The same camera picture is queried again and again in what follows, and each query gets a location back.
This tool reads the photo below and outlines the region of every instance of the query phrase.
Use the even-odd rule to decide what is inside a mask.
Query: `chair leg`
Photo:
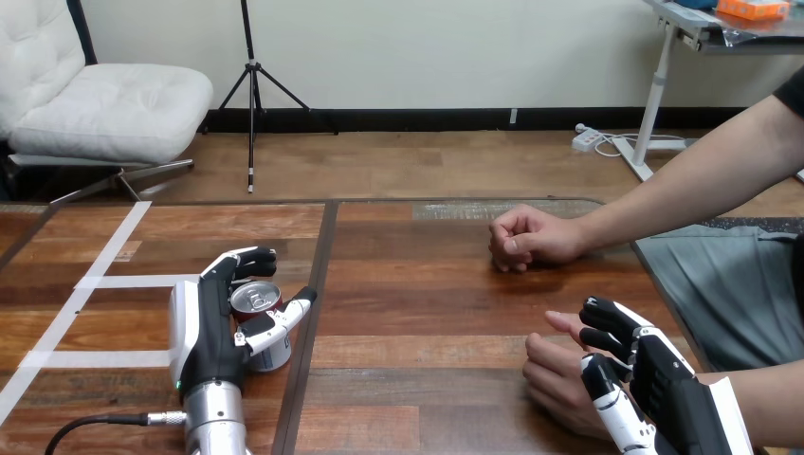
[[[101,180],[99,182],[95,182],[95,183],[93,183],[92,185],[90,185],[88,187],[84,187],[84,188],[81,188],[80,190],[73,191],[70,194],[64,195],[64,196],[62,196],[62,197],[60,197],[58,199],[50,201],[50,205],[66,204],[68,202],[75,201],[76,199],[81,199],[82,197],[90,196],[92,194],[95,194],[96,192],[101,192],[103,190],[109,190],[110,188],[112,188],[114,186],[113,183],[112,183],[113,178],[115,178],[115,177],[114,176],[106,177],[103,180]]]
[[[128,181],[126,181],[125,171],[120,171],[120,173],[115,175],[115,181],[118,182],[118,185],[121,188],[126,190],[126,192],[131,197],[132,200],[137,201],[137,202],[142,200],[142,199],[139,198],[139,195],[137,194],[137,192],[134,191],[133,188],[131,188],[131,185],[128,184]]]
[[[195,163],[193,163],[191,159],[182,159],[180,161],[173,161],[170,163],[160,164],[158,166],[153,166],[150,168],[128,171],[123,174],[123,177],[127,179],[129,182],[135,182],[140,178],[150,177],[151,175],[156,175],[158,173],[167,173],[175,169],[182,169],[182,168],[192,169],[193,166],[195,166]]]
[[[133,200],[140,201],[141,199],[139,198],[139,195],[137,195],[137,192],[134,191],[133,188],[131,188],[131,184],[129,182],[134,182],[141,178],[150,177],[151,175],[166,173],[169,171],[173,171],[175,169],[182,169],[182,168],[191,169],[194,165],[195,164],[192,162],[191,159],[182,159],[180,161],[161,164],[159,166],[153,166],[150,168],[136,169],[130,172],[126,172],[125,170],[120,169],[119,172],[115,173],[111,177],[104,178],[100,182],[95,182],[92,185],[82,188],[78,191],[73,191],[66,196],[62,196],[54,201],[51,201],[50,204],[66,204],[68,202],[72,202],[77,199],[90,196],[92,194],[95,194],[96,192],[109,190],[115,187],[123,188]]]

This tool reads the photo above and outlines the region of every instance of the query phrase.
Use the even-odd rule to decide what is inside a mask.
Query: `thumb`
[[[528,232],[506,240],[502,248],[508,254],[522,254],[538,250],[540,244],[539,235],[535,232]]]
[[[586,325],[580,321],[578,315],[559,313],[557,311],[548,311],[544,314],[544,317],[554,329],[569,335],[575,341],[575,343],[577,343],[578,346],[584,350],[588,349],[586,344],[580,340],[580,331],[586,327]]]

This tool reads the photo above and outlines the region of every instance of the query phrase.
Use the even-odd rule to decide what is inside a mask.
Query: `soda can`
[[[229,298],[232,315],[244,322],[282,305],[282,292],[273,282],[249,282],[238,287]],[[272,372],[290,359],[290,339],[285,337],[268,349],[253,355],[248,367],[254,372]]]

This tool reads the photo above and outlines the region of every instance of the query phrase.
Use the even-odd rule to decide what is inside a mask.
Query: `gray cloth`
[[[804,358],[791,234],[691,226],[637,242],[716,371]]]

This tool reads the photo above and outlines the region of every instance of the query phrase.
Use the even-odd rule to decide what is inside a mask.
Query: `robotic hand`
[[[233,281],[276,273],[276,252],[262,247],[222,254],[198,283],[179,282],[171,294],[171,377],[185,412],[191,455],[247,455],[241,404],[247,362],[284,342],[315,301],[305,287],[293,299],[241,323],[234,334]]]
[[[590,354],[581,376],[617,447],[628,455],[753,453],[728,378],[705,386],[665,334],[625,306],[589,297],[581,341]],[[620,381],[630,381],[630,393]],[[655,423],[646,422],[640,409]]]

